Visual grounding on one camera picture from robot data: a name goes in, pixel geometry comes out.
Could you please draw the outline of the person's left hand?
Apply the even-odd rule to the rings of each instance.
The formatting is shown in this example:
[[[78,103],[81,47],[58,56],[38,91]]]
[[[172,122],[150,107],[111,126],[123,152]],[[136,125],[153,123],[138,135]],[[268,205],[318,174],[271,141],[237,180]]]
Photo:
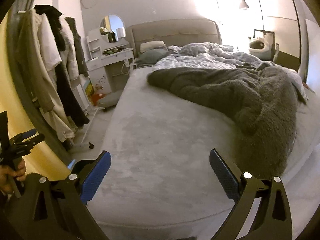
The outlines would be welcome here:
[[[17,170],[14,171],[10,166],[3,165],[0,168],[0,189],[6,194],[12,194],[14,189],[12,188],[9,178],[16,178],[18,181],[25,181],[26,179],[26,166],[25,161],[22,159],[18,164]]]

